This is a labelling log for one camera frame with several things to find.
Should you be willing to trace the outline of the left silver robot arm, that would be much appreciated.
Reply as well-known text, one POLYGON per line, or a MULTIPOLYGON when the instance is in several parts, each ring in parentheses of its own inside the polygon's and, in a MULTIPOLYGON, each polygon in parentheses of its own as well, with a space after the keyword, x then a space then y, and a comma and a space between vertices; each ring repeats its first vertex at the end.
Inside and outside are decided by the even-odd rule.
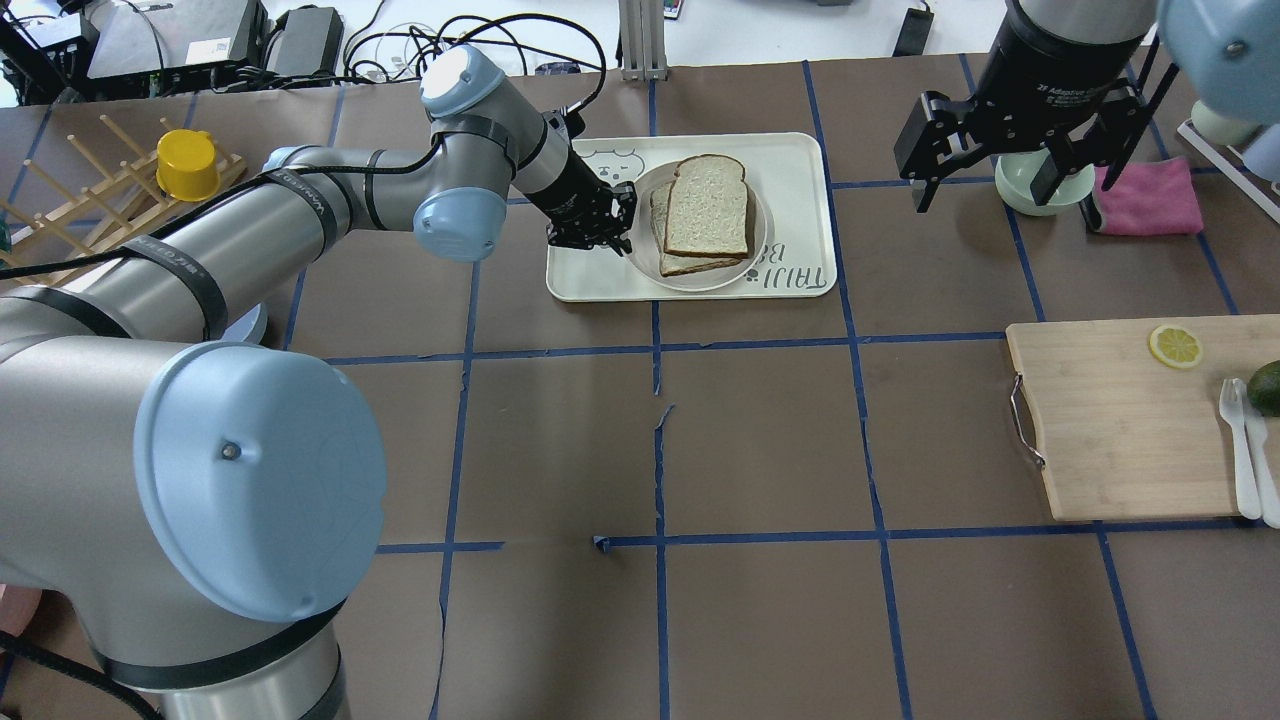
POLYGON ((3 557, 46 562, 109 679, 204 680, 229 719, 909 716, 846 270, 561 305, 566 341, 530 201, 463 264, 325 245, 278 183, 223 214, 284 242, 296 351, 42 336, 5 365, 3 557))

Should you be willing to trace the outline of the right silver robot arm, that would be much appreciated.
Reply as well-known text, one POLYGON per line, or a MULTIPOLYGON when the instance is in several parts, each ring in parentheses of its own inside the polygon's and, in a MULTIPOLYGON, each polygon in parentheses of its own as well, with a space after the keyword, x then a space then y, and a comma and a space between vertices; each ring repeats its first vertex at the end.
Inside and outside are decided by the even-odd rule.
POLYGON ((1048 202, 1069 176, 1123 173, 1171 83, 1185 76, 1225 117, 1279 117, 1275 1, 1010 1, 973 95, 923 92, 893 159, 918 211, 991 156, 1046 151, 1030 181, 1048 202))

